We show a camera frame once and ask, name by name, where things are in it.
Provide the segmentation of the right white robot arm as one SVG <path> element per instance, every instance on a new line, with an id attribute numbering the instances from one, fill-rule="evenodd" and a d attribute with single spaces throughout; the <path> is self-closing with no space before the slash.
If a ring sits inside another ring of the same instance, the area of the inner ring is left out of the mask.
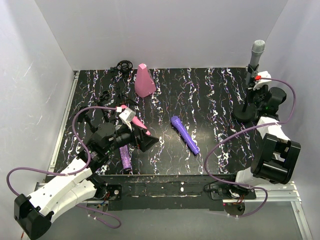
<path id="1" fill-rule="evenodd" d="M 267 84 L 257 89 L 248 89 L 243 104 L 233 107 L 233 117 L 242 123 L 254 122 L 262 138 L 251 167 L 236 174 L 239 184 L 257 186 L 264 182 L 287 184 L 292 177 L 301 145 L 290 140 L 282 130 L 279 106 L 287 94 L 279 87 Z"/>

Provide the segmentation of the silver microphone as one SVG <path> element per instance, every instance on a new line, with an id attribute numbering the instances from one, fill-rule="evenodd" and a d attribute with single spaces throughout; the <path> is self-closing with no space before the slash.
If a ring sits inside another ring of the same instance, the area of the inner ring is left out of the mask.
<path id="1" fill-rule="evenodd" d="M 247 66 L 247 74 L 245 79 L 245 83 L 247 86 L 251 84 L 252 75 L 259 66 L 259 61 L 262 54 L 265 51 L 265 47 L 266 47 L 266 43 L 264 40 L 261 40 L 261 39 L 255 40 L 251 47 L 251 58 Z"/>

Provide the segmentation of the black round-base mic stand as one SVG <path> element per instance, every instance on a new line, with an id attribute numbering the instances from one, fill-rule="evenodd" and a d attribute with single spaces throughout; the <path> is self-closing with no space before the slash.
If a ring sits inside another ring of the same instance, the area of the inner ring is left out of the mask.
<path id="1" fill-rule="evenodd" d="M 254 86 L 255 86 L 255 77 L 258 74 L 259 64 L 252 66 L 249 64 L 247 66 L 247 75 L 246 75 L 246 91 L 245 99 L 243 104 L 234 104 L 232 110 L 232 116 L 239 122 L 247 123 L 251 121 L 256 112 L 256 106 L 252 103 Z"/>

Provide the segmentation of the pink microphone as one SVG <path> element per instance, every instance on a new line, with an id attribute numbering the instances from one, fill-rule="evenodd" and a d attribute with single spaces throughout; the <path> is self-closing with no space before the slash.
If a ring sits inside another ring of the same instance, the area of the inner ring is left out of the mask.
<path id="1" fill-rule="evenodd" d="M 133 118 L 131 124 L 144 125 L 136 116 Z"/>

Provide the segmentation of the purple glitter microphone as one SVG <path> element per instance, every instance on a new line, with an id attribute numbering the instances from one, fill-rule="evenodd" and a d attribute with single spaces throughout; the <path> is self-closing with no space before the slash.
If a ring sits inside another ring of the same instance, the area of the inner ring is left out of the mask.
<path id="1" fill-rule="evenodd" d="M 132 163 L 129 155 L 128 146 L 125 145 L 120 147 L 119 152 L 120 152 L 121 162 L 123 166 L 123 171 L 130 172 L 132 170 Z"/>

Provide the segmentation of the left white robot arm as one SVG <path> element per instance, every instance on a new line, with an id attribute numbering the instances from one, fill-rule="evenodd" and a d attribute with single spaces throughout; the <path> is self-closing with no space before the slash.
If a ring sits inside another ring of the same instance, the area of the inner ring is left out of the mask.
<path id="1" fill-rule="evenodd" d="M 115 197 L 115 187 L 108 184 L 96 171 L 109 160 L 109 153 L 128 144 L 146 152 L 159 141 L 143 127 L 116 128 L 101 124 L 86 142 L 77 157 L 43 187 L 29 195 L 20 194 L 14 200 L 14 219 L 31 240 L 37 240 L 63 213 L 91 198 Z"/>

